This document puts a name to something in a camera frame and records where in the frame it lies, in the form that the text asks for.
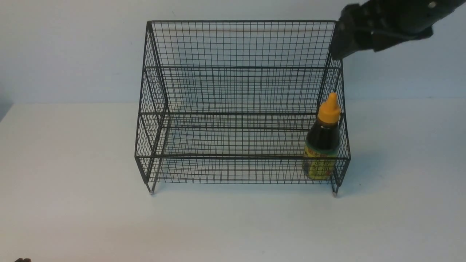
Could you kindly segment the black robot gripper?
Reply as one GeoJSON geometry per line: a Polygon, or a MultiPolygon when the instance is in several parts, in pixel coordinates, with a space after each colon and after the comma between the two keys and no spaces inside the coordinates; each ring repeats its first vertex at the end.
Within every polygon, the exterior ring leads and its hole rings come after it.
{"type": "Polygon", "coordinates": [[[464,0],[368,0],[341,11],[330,44],[333,60],[364,51],[388,49],[433,36],[433,25],[464,0]]]}

